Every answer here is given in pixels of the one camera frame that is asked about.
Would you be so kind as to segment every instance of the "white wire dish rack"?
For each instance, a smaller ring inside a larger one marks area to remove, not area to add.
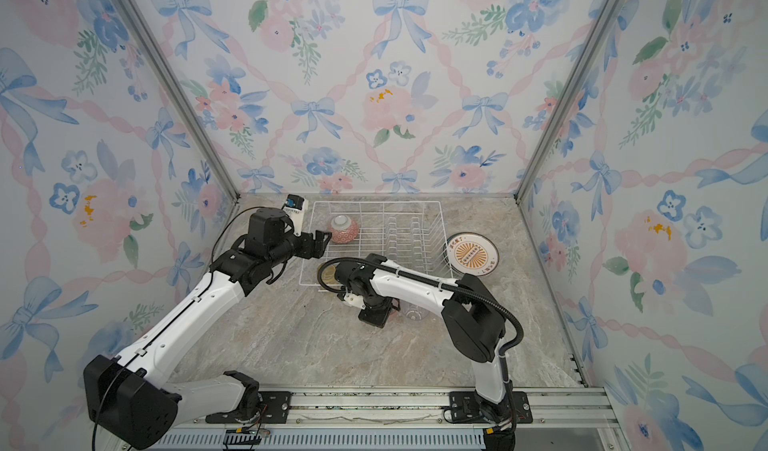
[[[321,259],[302,261],[299,283],[314,286],[317,268],[333,257],[365,258],[381,254],[403,267],[438,277],[454,277],[446,261],[446,226],[439,201],[327,201],[312,204],[309,229],[330,230],[336,216],[351,217],[360,226],[350,243],[330,242]]]

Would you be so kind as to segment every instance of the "wall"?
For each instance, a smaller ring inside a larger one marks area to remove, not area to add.
[[[0,448],[90,449],[85,364],[197,282],[230,202],[109,0],[0,14]]]
[[[765,4],[627,0],[524,196],[635,451],[768,449]]]
[[[136,1],[240,189],[322,193],[516,190],[602,4]]]

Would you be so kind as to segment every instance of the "floor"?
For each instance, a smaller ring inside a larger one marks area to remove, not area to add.
[[[309,207],[304,231],[310,231],[314,200],[392,199],[305,198]],[[243,199],[240,209],[280,207],[284,199],[251,195]],[[508,354],[514,386],[580,386],[535,247],[514,200],[506,196],[418,199],[441,201],[447,235],[475,232],[497,246],[499,267],[482,279],[525,331],[522,343]],[[246,233],[248,215],[230,227],[228,243]],[[453,347],[441,318],[430,314],[422,321],[411,321],[396,313],[384,329],[372,327],[358,321],[358,310],[344,306],[335,295],[302,287],[301,261],[292,260],[279,281],[272,286],[260,284],[227,311],[181,360],[171,380],[207,379],[236,369],[273,385],[474,386],[470,361]],[[508,325],[509,336],[513,332]]]

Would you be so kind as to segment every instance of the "decorative plate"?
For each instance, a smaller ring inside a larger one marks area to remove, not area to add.
[[[448,238],[448,263],[459,273],[486,276],[498,266],[498,249],[487,237],[459,233]]]

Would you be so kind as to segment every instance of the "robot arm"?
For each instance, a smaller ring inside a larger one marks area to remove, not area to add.
[[[250,217],[248,234],[211,264],[197,286],[151,331],[112,359],[95,357],[84,370],[88,415],[96,424],[136,449],[156,443],[179,423],[213,413],[228,413],[253,422],[262,409],[259,383],[243,373],[227,371],[216,379],[168,383],[170,374],[189,349],[256,284],[274,283],[291,257],[320,258],[330,233],[302,233],[303,199],[289,195],[282,210],[263,207]],[[282,264],[274,274],[273,268]],[[334,290],[320,277],[330,264],[338,264]],[[466,275],[444,280],[399,267],[385,257],[336,258],[318,271],[319,282],[337,292],[346,304],[360,308],[362,321],[383,327],[392,300],[425,307],[442,316],[456,348],[472,360],[476,400],[483,416],[502,427],[513,426],[512,389],[506,362],[509,347],[522,339],[522,328],[501,307],[482,282]],[[504,320],[517,331],[502,344]]]
[[[322,282],[322,271],[336,264],[340,290]],[[392,299],[407,301],[442,317],[453,345],[472,360],[475,398],[490,423],[503,423],[512,416],[512,385],[504,354],[523,337],[520,323],[494,299],[475,276],[443,279],[400,267],[384,256],[370,254],[365,260],[340,257],[318,270],[318,281],[338,293],[345,304],[359,307],[360,321],[384,327]],[[504,322],[512,322],[516,334],[504,343]]]

